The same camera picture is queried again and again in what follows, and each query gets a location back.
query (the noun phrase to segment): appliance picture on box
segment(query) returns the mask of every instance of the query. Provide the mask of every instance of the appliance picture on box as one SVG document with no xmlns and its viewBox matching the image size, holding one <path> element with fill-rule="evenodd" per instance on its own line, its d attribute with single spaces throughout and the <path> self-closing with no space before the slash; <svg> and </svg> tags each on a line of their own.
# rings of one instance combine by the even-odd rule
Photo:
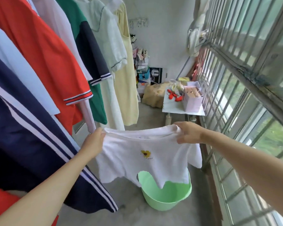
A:
<svg viewBox="0 0 283 226">
<path fill-rule="evenodd" d="M 162 79 L 162 68 L 150 67 L 151 85 L 160 84 Z"/>
</svg>

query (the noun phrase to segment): human hand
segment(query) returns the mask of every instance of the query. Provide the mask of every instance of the human hand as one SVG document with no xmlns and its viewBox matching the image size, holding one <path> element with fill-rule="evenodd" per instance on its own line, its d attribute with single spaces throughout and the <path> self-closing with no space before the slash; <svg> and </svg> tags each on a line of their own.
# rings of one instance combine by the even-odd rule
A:
<svg viewBox="0 0 283 226">
<path fill-rule="evenodd" d="M 179 128 L 184 132 L 183 135 L 179 136 L 177 143 L 203 143 L 203 136 L 209 130 L 194 124 L 193 122 L 175 122 Z"/>
<path fill-rule="evenodd" d="M 89 134 L 78 152 L 78 155 L 83 156 L 87 162 L 95 158 L 102 151 L 103 141 L 106 135 L 102 131 L 102 128 L 97 128 L 94 133 Z"/>
</svg>

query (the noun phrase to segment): small table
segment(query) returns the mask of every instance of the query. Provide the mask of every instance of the small table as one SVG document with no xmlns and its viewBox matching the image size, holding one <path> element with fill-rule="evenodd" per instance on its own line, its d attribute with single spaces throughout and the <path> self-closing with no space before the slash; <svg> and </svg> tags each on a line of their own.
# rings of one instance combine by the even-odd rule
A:
<svg viewBox="0 0 283 226">
<path fill-rule="evenodd" d="M 171 89 L 171 87 L 166 87 L 166 91 L 164 93 L 164 105 L 162 107 L 162 112 L 168 113 L 166 116 L 166 125 L 170 125 L 172 121 L 171 113 L 177 113 L 177 114 L 187 114 L 192 115 L 191 121 L 196 121 L 196 116 L 205 116 L 203 106 L 201 105 L 198 112 L 185 112 L 183 103 L 182 102 L 176 102 L 175 98 L 172 100 L 169 99 L 168 89 Z"/>
</svg>

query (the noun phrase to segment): person's left hand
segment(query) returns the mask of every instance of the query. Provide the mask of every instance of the person's left hand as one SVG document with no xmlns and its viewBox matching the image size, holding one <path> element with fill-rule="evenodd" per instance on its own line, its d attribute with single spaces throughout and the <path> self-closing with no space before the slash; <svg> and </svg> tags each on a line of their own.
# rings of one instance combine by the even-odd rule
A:
<svg viewBox="0 0 283 226">
<path fill-rule="evenodd" d="M 83 155 L 88 161 L 96 157 L 103 148 L 106 133 L 102 133 L 102 131 L 102 128 L 97 128 L 94 133 L 88 135 L 78 154 Z"/>
</svg>

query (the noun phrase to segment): forearm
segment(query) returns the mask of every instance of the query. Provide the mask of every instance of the forearm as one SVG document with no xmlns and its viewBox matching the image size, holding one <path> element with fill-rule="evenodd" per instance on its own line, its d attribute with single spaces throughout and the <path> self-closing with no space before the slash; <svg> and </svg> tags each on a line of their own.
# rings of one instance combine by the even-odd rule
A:
<svg viewBox="0 0 283 226">
<path fill-rule="evenodd" d="M 86 159 L 77 154 L 4 212 L 0 226 L 11 225 L 11 222 L 13 226 L 50 226 L 86 163 Z"/>
<path fill-rule="evenodd" d="M 265 201 L 283 216 L 283 161 L 206 130 L 204 142 L 217 150 Z"/>
</svg>

